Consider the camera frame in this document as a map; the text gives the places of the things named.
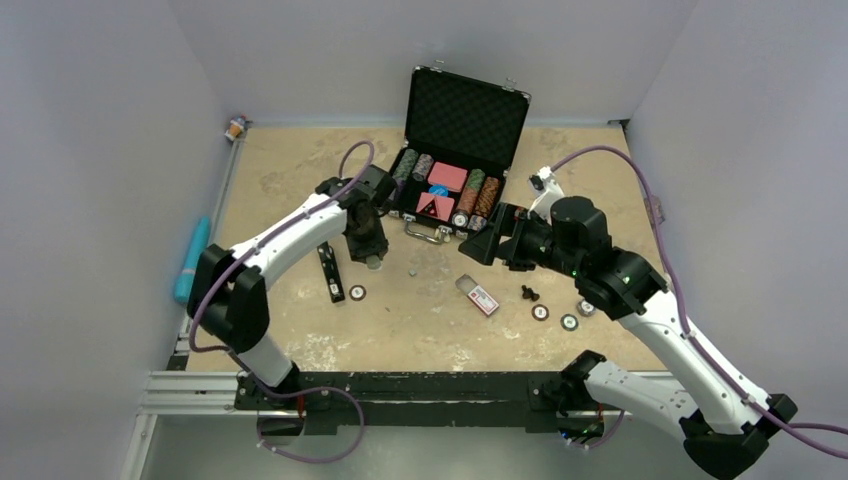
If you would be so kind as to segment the black stapler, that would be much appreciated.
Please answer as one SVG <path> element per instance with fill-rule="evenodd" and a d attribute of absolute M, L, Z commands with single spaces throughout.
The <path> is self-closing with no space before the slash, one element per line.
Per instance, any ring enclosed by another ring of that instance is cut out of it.
<path fill-rule="evenodd" d="M 324 242 L 317 247 L 317 254 L 321 263 L 330 301 L 333 304 L 344 301 L 345 292 L 334 249 L 328 242 Z"/>

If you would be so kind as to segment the red white staple box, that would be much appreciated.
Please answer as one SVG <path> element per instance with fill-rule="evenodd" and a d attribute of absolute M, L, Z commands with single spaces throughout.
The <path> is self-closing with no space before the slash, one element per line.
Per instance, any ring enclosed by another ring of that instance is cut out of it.
<path fill-rule="evenodd" d="M 499 309 L 499 303 L 470 275 L 460 276 L 455 285 L 486 317 L 490 317 Z"/>

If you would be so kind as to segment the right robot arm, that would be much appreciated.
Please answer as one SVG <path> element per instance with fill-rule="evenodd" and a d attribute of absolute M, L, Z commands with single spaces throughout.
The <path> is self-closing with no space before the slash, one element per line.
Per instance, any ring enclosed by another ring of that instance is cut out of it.
<path fill-rule="evenodd" d="M 459 249 L 483 265 L 501 260 L 512 271 L 543 267 L 571 278 L 581 297 L 646 345 L 677 388 L 587 351 L 562 373 L 564 399 L 612 404 L 653 424 L 716 479 L 744 473 L 797 413 L 787 395 L 766 392 L 718 351 L 644 257 L 613 245 L 605 214 L 585 197 L 556 200 L 548 217 L 501 203 Z"/>

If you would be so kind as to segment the green stapler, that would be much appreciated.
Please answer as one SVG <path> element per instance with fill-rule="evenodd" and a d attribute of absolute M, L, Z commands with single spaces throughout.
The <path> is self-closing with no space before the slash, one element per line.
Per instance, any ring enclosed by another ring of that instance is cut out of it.
<path fill-rule="evenodd" d="M 379 271 L 382 268 L 382 260 L 376 255 L 368 256 L 365 264 L 371 271 Z"/>

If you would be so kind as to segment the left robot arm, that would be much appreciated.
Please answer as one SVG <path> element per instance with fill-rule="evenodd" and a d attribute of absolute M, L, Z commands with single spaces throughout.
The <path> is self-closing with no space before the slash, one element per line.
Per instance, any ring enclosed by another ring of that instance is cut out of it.
<path fill-rule="evenodd" d="M 218 339 L 261 381 L 259 395 L 272 408 L 295 402 L 299 369 L 270 335 L 268 290 L 338 235 L 352 261 L 378 269 L 389 248 L 379 210 L 395 189 L 391 175 L 373 165 L 353 178 L 332 177 L 265 232 L 201 253 L 186 308 L 192 327 Z"/>

